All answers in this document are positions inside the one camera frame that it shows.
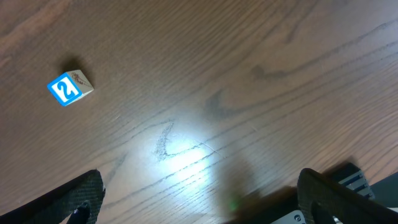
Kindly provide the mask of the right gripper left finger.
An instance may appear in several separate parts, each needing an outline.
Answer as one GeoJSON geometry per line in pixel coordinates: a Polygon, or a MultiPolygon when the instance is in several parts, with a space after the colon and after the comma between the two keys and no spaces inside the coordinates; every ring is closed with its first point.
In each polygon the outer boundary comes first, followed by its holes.
{"type": "Polygon", "coordinates": [[[94,169],[39,198],[1,215],[1,223],[95,224],[106,189],[100,171],[94,169]]]}

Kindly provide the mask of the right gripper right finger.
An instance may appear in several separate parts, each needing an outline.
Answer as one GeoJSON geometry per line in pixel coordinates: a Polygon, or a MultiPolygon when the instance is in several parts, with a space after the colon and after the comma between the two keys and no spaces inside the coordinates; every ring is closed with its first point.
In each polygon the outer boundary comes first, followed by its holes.
{"type": "Polygon", "coordinates": [[[397,223],[397,212],[370,201],[360,194],[305,168],[297,182],[298,205],[307,223],[331,223],[320,218],[318,208],[343,223],[397,223]]]}

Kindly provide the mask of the blue number 2 block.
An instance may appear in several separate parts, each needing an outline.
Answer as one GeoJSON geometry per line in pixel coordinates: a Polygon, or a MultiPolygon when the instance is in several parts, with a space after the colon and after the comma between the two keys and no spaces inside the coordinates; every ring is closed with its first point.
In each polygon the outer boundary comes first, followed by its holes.
{"type": "Polygon", "coordinates": [[[62,106],[68,106],[94,90],[81,70],[63,73],[49,83],[47,88],[62,106]]]}

